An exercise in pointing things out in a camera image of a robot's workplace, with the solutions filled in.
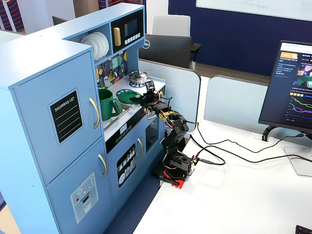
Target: cabinet door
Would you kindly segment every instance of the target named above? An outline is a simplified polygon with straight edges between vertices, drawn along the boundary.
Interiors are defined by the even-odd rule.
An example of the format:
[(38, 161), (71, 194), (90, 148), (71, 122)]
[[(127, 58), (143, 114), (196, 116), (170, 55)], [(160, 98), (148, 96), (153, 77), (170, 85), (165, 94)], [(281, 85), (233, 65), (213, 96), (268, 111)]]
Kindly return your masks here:
[(101, 140), (47, 188), (62, 234), (103, 234), (112, 215)]
[(142, 137), (145, 139), (145, 153), (140, 160), (142, 161), (141, 165), (144, 165), (144, 168), (146, 168), (163, 151), (160, 142), (164, 138), (164, 122), (158, 117), (154, 119), (143, 119), (143, 121), (145, 130)]
[(113, 212), (129, 197), (142, 174), (145, 138), (141, 120), (108, 154)]
[(88, 52), (14, 89), (46, 185), (102, 135), (93, 75)]

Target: silver pot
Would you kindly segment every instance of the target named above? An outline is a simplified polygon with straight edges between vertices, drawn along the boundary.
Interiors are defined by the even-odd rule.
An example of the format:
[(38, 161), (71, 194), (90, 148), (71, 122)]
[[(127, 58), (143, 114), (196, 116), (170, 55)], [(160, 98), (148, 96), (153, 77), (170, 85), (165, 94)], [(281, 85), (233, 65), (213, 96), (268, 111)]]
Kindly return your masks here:
[(144, 84), (149, 74), (147, 72), (134, 71), (129, 74), (131, 82), (135, 84)]

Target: wooden floor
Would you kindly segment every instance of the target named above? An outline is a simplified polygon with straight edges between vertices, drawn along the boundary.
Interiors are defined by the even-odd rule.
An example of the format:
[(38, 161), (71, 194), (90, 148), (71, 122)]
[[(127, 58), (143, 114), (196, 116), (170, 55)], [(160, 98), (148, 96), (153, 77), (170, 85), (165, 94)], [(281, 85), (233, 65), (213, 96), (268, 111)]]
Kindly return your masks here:
[(221, 68), (221, 67), (214, 67), (214, 66), (200, 64), (200, 63), (196, 63), (195, 70), (198, 71), (198, 73), (201, 76), (209, 77), (209, 78), (220, 75), (220, 76), (227, 76), (227, 77), (234, 77), (234, 78), (239, 78), (239, 79), (251, 80), (251, 81), (264, 83), (264, 84), (269, 84), (269, 81), (270, 81), (270, 77), (267, 77), (267, 76), (261, 76), (261, 75), (256, 75), (256, 74), (252, 74), (252, 73), (240, 72), (240, 71), (225, 69), (225, 68)]

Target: dell logo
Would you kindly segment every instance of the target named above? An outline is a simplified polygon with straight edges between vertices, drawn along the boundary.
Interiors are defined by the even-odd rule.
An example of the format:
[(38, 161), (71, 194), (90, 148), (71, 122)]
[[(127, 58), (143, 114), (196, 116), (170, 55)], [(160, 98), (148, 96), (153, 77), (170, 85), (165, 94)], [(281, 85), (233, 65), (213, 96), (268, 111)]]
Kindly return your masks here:
[(144, 45), (142, 46), (142, 48), (143, 48), (143, 49), (148, 49), (148, 48), (150, 48), (150, 46), (151, 46), (150, 41), (149, 41), (149, 40), (145, 40), (145, 43), (144, 43)]

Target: blue wall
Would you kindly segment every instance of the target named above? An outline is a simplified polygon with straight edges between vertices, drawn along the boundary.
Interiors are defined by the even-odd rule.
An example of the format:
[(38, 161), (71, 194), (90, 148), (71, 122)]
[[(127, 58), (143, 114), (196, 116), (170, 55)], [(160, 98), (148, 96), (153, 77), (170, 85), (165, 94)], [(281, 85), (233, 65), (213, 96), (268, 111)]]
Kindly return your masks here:
[(195, 7), (169, 0), (170, 15), (191, 16), (197, 62), (271, 76), (282, 39), (312, 42), (312, 22)]

